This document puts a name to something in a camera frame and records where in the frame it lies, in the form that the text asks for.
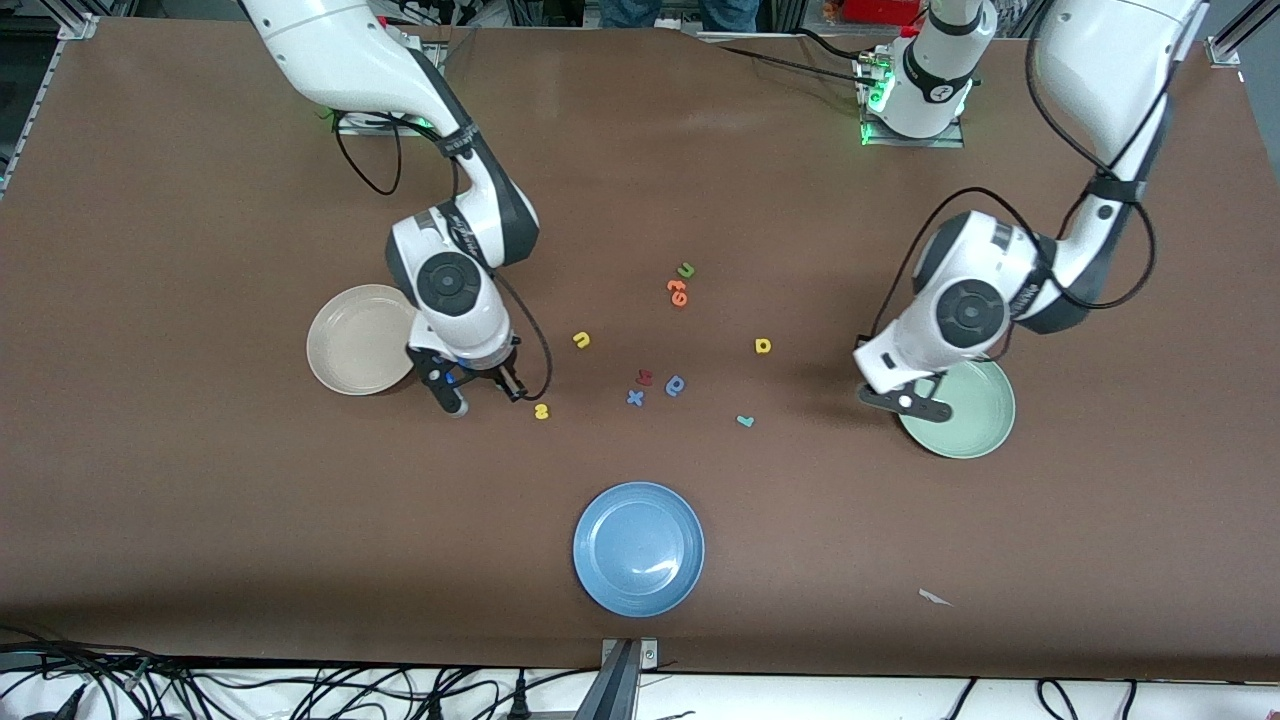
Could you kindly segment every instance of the red object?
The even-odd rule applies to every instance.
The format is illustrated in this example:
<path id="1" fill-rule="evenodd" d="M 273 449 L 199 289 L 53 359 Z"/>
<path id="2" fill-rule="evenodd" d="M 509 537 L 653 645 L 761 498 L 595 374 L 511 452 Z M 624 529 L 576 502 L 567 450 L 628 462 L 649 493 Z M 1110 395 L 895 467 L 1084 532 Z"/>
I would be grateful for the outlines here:
<path id="1" fill-rule="evenodd" d="M 908 26 L 920 12 L 920 0 L 845 0 L 841 14 L 851 23 Z"/>

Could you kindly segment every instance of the white robotic arm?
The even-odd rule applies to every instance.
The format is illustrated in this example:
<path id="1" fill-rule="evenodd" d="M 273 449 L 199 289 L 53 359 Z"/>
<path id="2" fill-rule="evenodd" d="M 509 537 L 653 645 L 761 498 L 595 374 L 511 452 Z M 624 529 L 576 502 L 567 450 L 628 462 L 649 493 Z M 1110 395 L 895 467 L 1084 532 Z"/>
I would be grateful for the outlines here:
<path id="1" fill-rule="evenodd" d="M 466 192 L 393 225 L 387 265 L 419 309 L 410 357 L 445 411 L 466 413 L 457 386 L 474 377 L 493 379 L 511 400 L 522 397 L 513 369 L 518 338 L 490 272 L 532 252 L 538 215 L 439 70 L 393 40 L 365 0 L 242 6 L 303 96 L 342 111 L 421 117 L 439 135 L 440 154 L 466 172 Z M 462 377 L 451 374 L 454 366 Z"/>
<path id="2" fill-rule="evenodd" d="M 870 386 L 861 400 L 945 420 L 914 392 L 915 380 L 982 356 L 1010 323 L 1053 333 L 1088 315 L 1164 138 L 1171 117 L 1165 81 L 1198 4 L 1059 0 L 1046 9 L 1037 74 L 1097 154 L 1110 160 L 1124 152 L 1111 163 L 1115 177 L 1094 177 L 1061 242 L 977 211 L 942 223 L 913 274 L 911 305 L 854 352 Z"/>

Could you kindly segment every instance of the blue plate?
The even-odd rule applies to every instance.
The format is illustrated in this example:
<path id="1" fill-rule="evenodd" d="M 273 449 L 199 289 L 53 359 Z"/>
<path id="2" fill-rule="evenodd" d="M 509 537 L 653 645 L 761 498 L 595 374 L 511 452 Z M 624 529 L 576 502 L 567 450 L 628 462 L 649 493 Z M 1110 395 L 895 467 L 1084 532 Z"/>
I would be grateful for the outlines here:
<path id="1" fill-rule="evenodd" d="M 573 533 L 573 566 L 595 602 L 653 618 L 689 597 L 703 574 L 703 525 L 668 488 L 634 482 L 591 501 Z"/>

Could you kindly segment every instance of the person's legs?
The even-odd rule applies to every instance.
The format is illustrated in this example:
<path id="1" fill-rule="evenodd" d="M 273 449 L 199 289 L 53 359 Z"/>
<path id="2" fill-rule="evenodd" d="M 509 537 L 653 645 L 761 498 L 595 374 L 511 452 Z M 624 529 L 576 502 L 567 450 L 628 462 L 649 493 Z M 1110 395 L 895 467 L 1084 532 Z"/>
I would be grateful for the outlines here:
<path id="1" fill-rule="evenodd" d="M 600 0 L 600 27 L 653 27 L 659 12 L 662 0 Z"/>
<path id="2" fill-rule="evenodd" d="M 703 13 L 705 31 L 755 32 L 755 13 L 760 9 L 760 0 L 698 0 L 698 6 Z"/>

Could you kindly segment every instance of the plate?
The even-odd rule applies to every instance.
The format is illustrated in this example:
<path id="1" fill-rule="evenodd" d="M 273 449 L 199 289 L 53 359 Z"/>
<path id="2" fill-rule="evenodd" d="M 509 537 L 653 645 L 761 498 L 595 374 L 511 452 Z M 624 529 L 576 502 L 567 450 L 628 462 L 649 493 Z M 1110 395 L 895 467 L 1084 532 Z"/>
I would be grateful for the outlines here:
<path id="1" fill-rule="evenodd" d="M 307 332 L 307 363 L 316 379 L 343 395 L 372 395 L 413 368 L 404 345 L 413 314 L 404 295 L 362 284 L 325 304 Z"/>
<path id="2" fill-rule="evenodd" d="M 932 380 L 920 380 L 915 392 L 927 396 L 932 389 Z M 906 432 L 931 452 L 957 460 L 982 457 L 1004 445 L 1014 429 L 1014 387 L 995 363 L 951 368 L 934 397 L 951 406 L 946 423 L 899 415 Z"/>
<path id="3" fill-rule="evenodd" d="M 680 605 L 703 574 L 694 509 L 657 483 L 614 486 L 591 501 L 573 534 L 573 566 L 588 594 L 627 618 Z"/>

